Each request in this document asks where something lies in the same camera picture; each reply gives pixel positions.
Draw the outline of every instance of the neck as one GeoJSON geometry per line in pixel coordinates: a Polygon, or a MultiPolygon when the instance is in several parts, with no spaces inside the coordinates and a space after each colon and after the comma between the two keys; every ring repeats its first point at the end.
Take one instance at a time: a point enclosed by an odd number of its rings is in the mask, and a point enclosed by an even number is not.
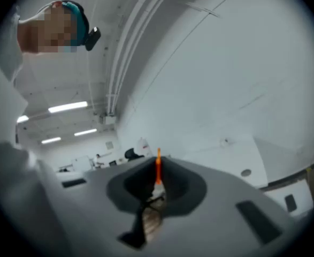
{"type": "Polygon", "coordinates": [[[38,53],[37,45],[33,41],[33,20],[24,20],[18,23],[18,43],[22,53],[38,53]]]}

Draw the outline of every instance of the light fixture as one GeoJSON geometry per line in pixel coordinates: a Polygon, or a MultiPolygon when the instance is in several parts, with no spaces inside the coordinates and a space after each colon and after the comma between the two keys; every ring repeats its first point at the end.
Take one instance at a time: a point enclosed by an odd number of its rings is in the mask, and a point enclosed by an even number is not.
{"type": "Polygon", "coordinates": [[[17,123],[22,123],[28,121],[28,117],[26,115],[22,115],[18,118],[17,123]]]}
{"type": "Polygon", "coordinates": [[[54,114],[56,112],[64,111],[64,110],[70,110],[70,109],[78,109],[78,108],[85,108],[88,106],[87,102],[78,102],[78,103],[72,103],[72,104],[66,104],[66,105],[59,105],[57,107],[49,108],[49,112],[54,114]]]}
{"type": "Polygon", "coordinates": [[[48,140],[43,140],[41,141],[41,143],[43,145],[47,144],[47,143],[53,143],[53,142],[57,142],[57,141],[60,141],[61,138],[60,137],[56,137],[56,138],[52,138],[52,139],[48,139],[48,140]]]}
{"type": "Polygon", "coordinates": [[[93,133],[93,132],[96,132],[96,131],[97,131],[97,129],[93,129],[93,130],[89,130],[89,131],[77,132],[77,133],[75,133],[75,136],[81,136],[81,135],[88,134],[88,133],[93,133]]]}

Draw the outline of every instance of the gray surface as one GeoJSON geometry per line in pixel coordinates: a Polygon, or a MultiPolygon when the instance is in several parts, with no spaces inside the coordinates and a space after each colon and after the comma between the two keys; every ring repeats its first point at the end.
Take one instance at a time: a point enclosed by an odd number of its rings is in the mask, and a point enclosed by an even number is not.
{"type": "MultiPolygon", "coordinates": [[[[177,161],[204,178],[207,195],[190,215],[164,219],[154,240],[141,251],[133,250],[119,242],[117,237],[131,229],[134,216],[116,209],[106,196],[106,185],[112,177],[142,161],[145,159],[88,172],[86,184],[50,190],[51,203],[68,233],[75,255],[245,255],[261,245],[235,207],[237,202],[244,200],[253,201],[281,229],[289,229],[294,224],[283,209],[244,181],[213,169],[177,161]]],[[[46,175],[48,182],[53,178],[46,175]]]]}

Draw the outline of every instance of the black chair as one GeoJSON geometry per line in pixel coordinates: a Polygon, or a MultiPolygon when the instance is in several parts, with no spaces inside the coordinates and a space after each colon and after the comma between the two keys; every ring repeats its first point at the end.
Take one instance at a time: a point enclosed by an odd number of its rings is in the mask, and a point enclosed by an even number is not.
{"type": "Polygon", "coordinates": [[[132,161],[141,157],[145,157],[145,156],[136,154],[134,152],[134,148],[131,148],[125,152],[125,158],[128,159],[128,161],[132,161]]]}

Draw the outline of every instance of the teal headband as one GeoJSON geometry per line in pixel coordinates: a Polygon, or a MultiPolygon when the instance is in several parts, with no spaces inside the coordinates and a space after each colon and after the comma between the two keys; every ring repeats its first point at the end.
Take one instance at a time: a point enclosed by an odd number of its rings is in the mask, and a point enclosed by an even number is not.
{"type": "Polygon", "coordinates": [[[77,21],[77,39],[72,39],[70,46],[71,47],[77,47],[81,46],[84,44],[84,39],[86,36],[86,26],[83,21],[82,13],[80,9],[73,3],[71,2],[63,2],[63,6],[67,7],[69,10],[73,12],[73,14],[76,16],[76,21],[77,21]]]}

